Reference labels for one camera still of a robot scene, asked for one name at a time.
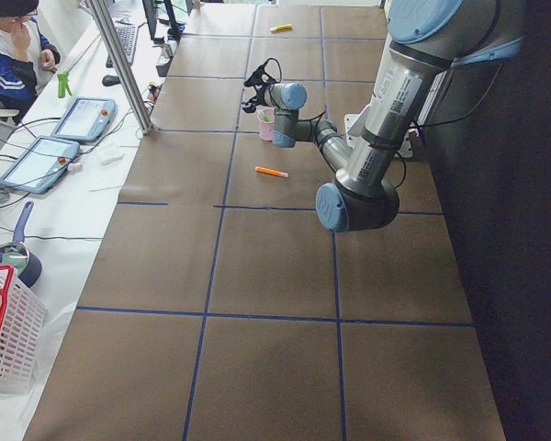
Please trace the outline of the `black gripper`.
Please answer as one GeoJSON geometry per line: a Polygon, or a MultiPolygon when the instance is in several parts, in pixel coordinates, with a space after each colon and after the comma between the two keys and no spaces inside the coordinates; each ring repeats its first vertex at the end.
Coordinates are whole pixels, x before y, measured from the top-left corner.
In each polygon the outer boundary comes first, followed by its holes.
{"type": "Polygon", "coordinates": [[[255,91],[255,96],[250,101],[242,102],[242,110],[245,113],[254,113],[259,106],[274,107],[275,103],[271,92],[275,85],[275,82],[253,84],[252,88],[255,91]]]}

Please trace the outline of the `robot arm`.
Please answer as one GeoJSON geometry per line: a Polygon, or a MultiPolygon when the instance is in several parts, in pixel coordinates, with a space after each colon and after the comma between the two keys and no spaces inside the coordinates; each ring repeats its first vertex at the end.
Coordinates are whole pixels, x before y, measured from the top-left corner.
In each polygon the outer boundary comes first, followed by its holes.
{"type": "Polygon", "coordinates": [[[395,1],[371,100],[358,114],[348,143],[326,119],[300,119],[307,92],[260,65],[244,82],[255,91],[242,103],[275,111],[273,143],[292,148],[312,141],[334,171],[316,194],[316,211],[332,232],[373,230],[391,223],[399,196],[385,178],[421,111],[437,74],[456,66],[510,59],[523,41],[524,1],[395,1]]]}

